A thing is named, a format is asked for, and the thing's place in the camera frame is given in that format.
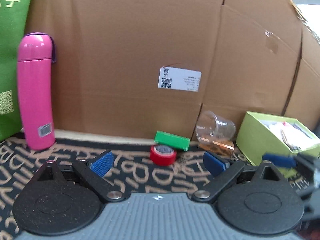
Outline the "pink thermos bottle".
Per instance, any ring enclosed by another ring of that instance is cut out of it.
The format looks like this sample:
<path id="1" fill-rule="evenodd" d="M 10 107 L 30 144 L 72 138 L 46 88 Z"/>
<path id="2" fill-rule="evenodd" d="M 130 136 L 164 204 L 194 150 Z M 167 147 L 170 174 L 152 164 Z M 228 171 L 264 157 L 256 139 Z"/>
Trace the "pink thermos bottle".
<path id="1" fill-rule="evenodd" d="M 45 33 L 25 35 L 17 53 L 17 91 L 22 126 L 29 148 L 40 151 L 55 142 L 51 70 L 55 43 Z"/>

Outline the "white shipping label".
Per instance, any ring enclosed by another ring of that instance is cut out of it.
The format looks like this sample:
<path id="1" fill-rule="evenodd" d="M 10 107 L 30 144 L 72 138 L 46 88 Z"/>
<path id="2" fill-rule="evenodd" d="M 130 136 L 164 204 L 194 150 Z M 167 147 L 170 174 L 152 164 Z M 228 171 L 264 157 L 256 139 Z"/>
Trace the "white shipping label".
<path id="1" fill-rule="evenodd" d="M 175 67 L 162 67 L 159 72 L 158 88 L 198 92 L 202 73 Z"/>

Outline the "large cardboard box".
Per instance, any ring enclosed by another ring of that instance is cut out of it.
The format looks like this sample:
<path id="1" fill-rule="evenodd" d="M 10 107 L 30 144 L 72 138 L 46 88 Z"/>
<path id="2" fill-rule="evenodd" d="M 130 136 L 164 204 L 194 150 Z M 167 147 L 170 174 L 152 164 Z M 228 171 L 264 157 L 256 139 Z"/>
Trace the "large cardboard box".
<path id="1" fill-rule="evenodd" d="M 191 138 L 199 114 L 319 120 L 319 42 L 292 0 L 32 0 L 51 35 L 54 126 Z M 162 67 L 202 73 L 198 92 L 158 88 Z"/>

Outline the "green small box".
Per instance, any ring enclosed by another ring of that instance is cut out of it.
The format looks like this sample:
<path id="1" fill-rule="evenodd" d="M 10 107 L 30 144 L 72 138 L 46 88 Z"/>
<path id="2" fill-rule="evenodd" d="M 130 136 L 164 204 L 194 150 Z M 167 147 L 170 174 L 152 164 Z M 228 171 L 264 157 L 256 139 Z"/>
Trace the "green small box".
<path id="1" fill-rule="evenodd" d="M 187 151 L 189 150 L 190 139 L 167 132 L 157 131 L 154 142 L 172 147 L 174 149 Z"/>

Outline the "red tape roll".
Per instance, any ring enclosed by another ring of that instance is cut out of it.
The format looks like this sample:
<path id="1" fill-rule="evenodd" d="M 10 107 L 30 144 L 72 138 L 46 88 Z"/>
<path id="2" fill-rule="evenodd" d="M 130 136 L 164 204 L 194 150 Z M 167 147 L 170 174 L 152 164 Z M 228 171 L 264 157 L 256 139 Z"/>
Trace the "red tape roll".
<path id="1" fill-rule="evenodd" d="M 176 156 L 177 152 L 166 145 L 153 145 L 150 148 L 150 160 L 158 166 L 172 165 Z"/>

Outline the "clear plastic cup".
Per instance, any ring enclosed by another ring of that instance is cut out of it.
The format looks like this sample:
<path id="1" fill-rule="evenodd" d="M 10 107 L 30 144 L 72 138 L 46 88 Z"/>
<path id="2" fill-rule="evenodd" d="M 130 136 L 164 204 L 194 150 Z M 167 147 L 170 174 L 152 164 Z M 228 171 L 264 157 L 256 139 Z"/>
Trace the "clear plastic cup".
<path id="1" fill-rule="evenodd" d="M 212 141 L 229 141 L 236 133 L 236 126 L 231 120 L 216 115 L 212 111 L 204 111 L 200 114 L 195 135 L 199 142 L 210 144 Z"/>

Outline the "black patterned rug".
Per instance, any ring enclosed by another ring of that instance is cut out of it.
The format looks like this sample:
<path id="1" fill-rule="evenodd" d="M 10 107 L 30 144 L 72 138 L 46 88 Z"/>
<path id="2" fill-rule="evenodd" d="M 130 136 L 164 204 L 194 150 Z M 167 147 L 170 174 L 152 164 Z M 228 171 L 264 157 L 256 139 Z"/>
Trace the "black patterned rug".
<path id="1" fill-rule="evenodd" d="M 18 194 L 36 170 L 47 160 L 69 165 L 77 159 L 92 159 L 105 150 L 114 156 L 112 168 L 105 180 L 125 193 L 146 193 L 149 197 L 166 197 L 173 193 L 174 200 L 185 198 L 212 181 L 205 169 L 203 152 L 193 146 L 182 153 L 169 167 L 160 167 L 149 159 L 148 145 L 107 144 L 92 141 L 57 139 L 47 150 L 30 150 L 23 133 L 17 133 L 1 142 L 1 239 L 20 239 L 21 232 L 12 215 L 12 205 Z M 231 239 L 222 230 L 221 223 L 205 222 L 208 209 L 195 205 L 180 208 L 172 204 L 160 214 L 166 200 L 150 203 L 135 200 L 127 206 L 128 215 L 112 209 L 90 239 Z"/>

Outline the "light green storage box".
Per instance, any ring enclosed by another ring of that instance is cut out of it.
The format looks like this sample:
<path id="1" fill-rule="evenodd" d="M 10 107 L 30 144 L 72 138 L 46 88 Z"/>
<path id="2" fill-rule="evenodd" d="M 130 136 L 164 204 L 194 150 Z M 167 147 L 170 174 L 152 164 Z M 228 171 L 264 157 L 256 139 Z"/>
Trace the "light green storage box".
<path id="1" fill-rule="evenodd" d="M 258 165 L 265 153 L 319 155 L 319 137 L 294 118 L 247 112 L 236 144 L 250 163 Z"/>

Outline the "green shopping bag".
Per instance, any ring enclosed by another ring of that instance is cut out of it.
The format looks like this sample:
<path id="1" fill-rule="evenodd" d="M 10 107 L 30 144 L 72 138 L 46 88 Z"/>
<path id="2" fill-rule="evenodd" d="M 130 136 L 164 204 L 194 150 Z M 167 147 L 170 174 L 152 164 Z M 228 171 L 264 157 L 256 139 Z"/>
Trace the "green shopping bag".
<path id="1" fill-rule="evenodd" d="M 1 0 L 1 141 L 22 128 L 17 98 L 17 50 L 31 0 Z"/>

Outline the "copper cosmetic box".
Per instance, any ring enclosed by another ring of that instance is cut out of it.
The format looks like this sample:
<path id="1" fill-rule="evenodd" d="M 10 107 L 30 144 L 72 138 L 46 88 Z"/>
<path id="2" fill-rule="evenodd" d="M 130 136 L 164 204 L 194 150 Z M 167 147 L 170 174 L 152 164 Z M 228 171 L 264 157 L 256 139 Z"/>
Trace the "copper cosmetic box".
<path id="1" fill-rule="evenodd" d="M 229 140 L 222 139 L 206 139 L 200 141 L 198 147 L 212 153 L 216 153 L 220 156 L 230 157 L 234 150 L 234 143 Z"/>

